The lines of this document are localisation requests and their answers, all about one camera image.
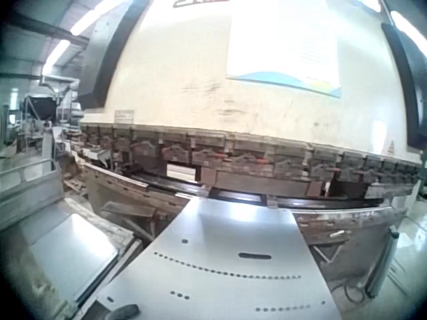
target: metal plate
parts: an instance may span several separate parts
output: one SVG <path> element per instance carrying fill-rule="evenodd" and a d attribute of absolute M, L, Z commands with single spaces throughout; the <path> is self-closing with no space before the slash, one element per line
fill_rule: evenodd
<path fill-rule="evenodd" d="M 61 296 L 70 302 L 80 302 L 117 256 L 107 236 L 77 214 L 38 239 L 30 250 Z"/>
<path fill-rule="evenodd" d="M 144 320 L 341 319 L 290 211 L 213 199 L 192 199 L 99 301 Z"/>

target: bending machine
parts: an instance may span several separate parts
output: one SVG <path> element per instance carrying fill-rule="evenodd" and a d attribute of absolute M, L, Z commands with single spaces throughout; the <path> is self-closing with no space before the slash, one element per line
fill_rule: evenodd
<path fill-rule="evenodd" d="M 165 230 L 111 284 L 107 293 L 126 283 L 130 290 L 112 300 L 133 303 L 124 297 L 134 298 L 134 290 L 141 292 L 162 270 L 167 284 L 157 282 L 161 293 L 156 288 L 153 295 L 175 299 L 179 314 L 200 306 L 192 307 L 194 295 L 210 301 L 205 310 L 194 310 L 198 316 L 226 303 L 233 291 L 220 293 L 217 279 L 224 288 L 242 280 L 238 288 L 246 298 L 254 292 L 245 290 L 246 280 L 287 295 L 275 287 L 280 281 L 224 273 L 287 277 L 286 270 L 293 276 L 287 254 L 310 268 L 296 226 L 327 281 L 363 277 L 389 226 L 405 215 L 406 208 L 392 200 L 411 194 L 420 152 L 408 146 L 405 57 L 390 48 L 397 30 L 384 8 L 377 13 L 359 1 L 294 2 L 134 1 L 97 23 L 79 86 L 82 135 L 71 148 L 87 161 L 83 173 L 96 213 L 120 224 L 117 212 L 103 208 L 109 201 L 133 205 L 144 214 L 131 222 L 148 239 Z M 171 166 L 191 172 L 189 178 L 177 178 Z M 235 206 L 250 223 L 230 217 Z M 183 230 L 194 236 L 186 246 Z M 254 247 L 251 232 L 259 241 Z M 286 235 L 298 242 L 293 249 Z M 151 266 L 146 274 L 139 272 L 143 262 Z M 182 263 L 179 279 L 173 278 Z M 203 281 L 192 283 L 196 276 Z M 302 284 L 289 280 L 295 288 Z M 130 285 L 134 281 L 139 285 Z M 113 307 L 108 297 L 103 301 Z M 239 312 L 254 315 L 299 304 L 273 299 L 277 307 L 264 307 L 263 301 L 234 297 Z M 300 309 L 335 312 L 318 302 L 313 297 Z M 155 308 L 147 316 L 168 312 Z"/>

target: floor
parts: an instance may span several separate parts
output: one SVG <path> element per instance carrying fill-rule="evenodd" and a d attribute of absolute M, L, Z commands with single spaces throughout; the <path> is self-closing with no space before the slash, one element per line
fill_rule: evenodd
<path fill-rule="evenodd" d="M 386 277 L 380 294 L 366 298 L 360 305 L 349 302 L 341 287 L 333 292 L 343 320 L 402 320 L 413 314 L 427 297 L 427 202 L 417 201 L 398 228 L 400 238 L 390 273 L 398 283 Z M 339 283 L 330 283 L 330 288 Z M 349 289 L 348 295 L 359 301 L 361 294 Z"/>

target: fluorescent light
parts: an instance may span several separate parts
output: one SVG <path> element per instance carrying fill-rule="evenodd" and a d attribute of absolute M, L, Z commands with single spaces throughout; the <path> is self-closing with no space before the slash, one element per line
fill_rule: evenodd
<path fill-rule="evenodd" d="M 362 0 L 363 4 L 376 12 L 381 12 L 379 0 Z"/>
<path fill-rule="evenodd" d="M 397 26 L 401 32 L 406 33 L 406 35 L 415 42 L 419 50 L 427 57 L 427 40 L 424 36 L 415 28 L 408 20 L 406 20 L 399 12 L 391 12 L 394 24 Z"/>
<path fill-rule="evenodd" d="M 125 2 L 125 0 L 104 0 L 95 7 L 95 11 L 98 15 L 103 15 L 123 2 Z"/>
<path fill-rule="evenodd" d="M 83 31 L 85 31 L 92 23 L 97 21 L 99 15 L 95 12 L 95 10 L 91 10 L 86 13 L 70 30 L 70 32 L 74 35 L 79 35 Z"/>
<path fill-rule="evenodd" d="M 114 9 L 126 0 L 103 0 L 100 2 L 94 10 L 86 13 L 70 30 L 73 35 L 80 35 L 85 31 L 92 23 L 97 21 L 100 16 Z M 42 74 L 49 74 L 52 70 L 53 65 L 58 61 L 59 57 L 62 56 L 65 50 L 69 46 L 69 41 L 61 40 L 58 46 L 54 48 L 50 56 L 47 58 L 45 65 L 43 66 Z"/>
<path fill-rule="evenodd" d="M 64 51 L 67 50 L 68 46 L 68 40 L 60 40 L 59 44 L 54 48 L 50 56 L 48 56 L 46 63 L 43 66 L 42 74 L 46 75 L 51 72 L 53 65 L 58 61 L 59 57 L 62 56 Z"/>
<path fill-rule="evenodd" d="M 94 10 L 86 13 L 70 30 L 74 35 L 79 35 L 85 31 L 92 23 L 98 20 L 100 16 L 114 9 L 125 0 L 104 0 L 95 7 Z"/>

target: factory wall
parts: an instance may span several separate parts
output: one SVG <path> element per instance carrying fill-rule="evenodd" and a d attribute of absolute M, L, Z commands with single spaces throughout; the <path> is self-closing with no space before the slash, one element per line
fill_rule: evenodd
<path fill-rule="evenodd" d="M 420 161 L 406 143 L 400 78 L 382 18 L 349 1 L 328 0 L 338 41 L 340 98 L 228 79 L 232 2 L 173 8 L 156 1 L 135 26 L 102 110 L 84 122 L 249 133 Z"/>
<path fill-rule="evenodd" d="M 34 61 L 25 61 L 17 59 L 1 59 L 0 72 L 21 75 L 40 75 L 43 64 Z M 79 69 L 68 68 L 62 70 L 59 67 L 52 68 L 52 74 L 65 77 L 79 77 Z M 49 82 L 53 88 L 62 88 L 64 83 Z M 51 90 L 46 87 L 40 87 L 38 80 L 17 79 L 10 77 L 0 77 L 0 104 L 10 104 L 12 92 L 17 92 L 17 100 L 22 100 L 28 93 L 51 94 Z"/>

